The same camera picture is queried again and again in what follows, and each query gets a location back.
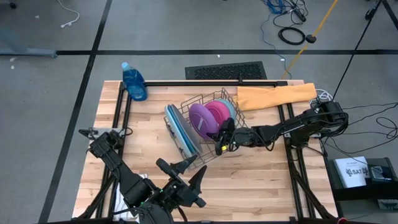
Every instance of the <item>cloth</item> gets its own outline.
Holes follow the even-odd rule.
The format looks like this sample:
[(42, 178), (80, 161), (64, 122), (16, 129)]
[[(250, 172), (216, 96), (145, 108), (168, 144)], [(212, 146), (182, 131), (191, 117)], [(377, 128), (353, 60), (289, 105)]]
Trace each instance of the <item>cloth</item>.
[(297, 86), (277, 86), (275, 88), (238, 87), (234, 97), (242, 111), (269, 108), (285, 103), (308, 101), (317, 97), (313, 83)]

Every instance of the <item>dish rack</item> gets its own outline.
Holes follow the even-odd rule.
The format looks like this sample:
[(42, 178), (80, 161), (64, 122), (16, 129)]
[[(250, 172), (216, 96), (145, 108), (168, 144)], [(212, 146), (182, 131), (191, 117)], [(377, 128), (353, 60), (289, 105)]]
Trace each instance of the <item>dish rack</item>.
[[(235, 119), (235, 128), (242, 128), (242, 127), (247, 127), (246, 123), (244, 122), (244, 115), (243, 112), (238, 108), (237, 104), (233, 101), (232, 97), (228, 94), (228, 92), (222, 88), (220, 91), (215, 91), (213, 93), (210, 93), (208, 95), (197, 95), (193, 98), (190, 98), (187, 101), (184, 101), (181, 103), (180, 108), (178, 109), (183, 117), (187, 120), (188, 124), (191, 126), (193, 129), (193, 132), (197, 134), (197, 138), (199, 139), (199, 142), (201, 144), (201, 147), (203, 149), (203, 152), (200, 154), (197, 154), (198, 157), (197, 159), (192, 163), (192, 165), (189, 167), (189, 169), (196, 169), (197, 167), (201, 167), (202, 165), (206, 164), (207, 162), (210, 162), (214, 158), (217, 157), (216, 152), (215, 152), (215, 142), (214, 141), (209, 141), (209, 140), (204, 140), (192, 127), (192, 124), (189, 120), (189, 109), (192, 104), (198, 103), (201, 105), (205, 105), (206, 103), (217, 100), (217, 99), (224, 99), (229, 101), (236, 112), (236, 119)], [(174, 140), (174, 143), (178, 149), (178, 151), (181, 153), (181, 156), (183, 159), (186, 159), (187, 156), (183, 152), (182, 146), (179, 142), (179, 140), (176, 138), (173, 128), (171, 127), (169, 120), (167, 117), (164, 117), (164, 121), (166, 123), (166, 128), (169, 130), (170, 136)]]

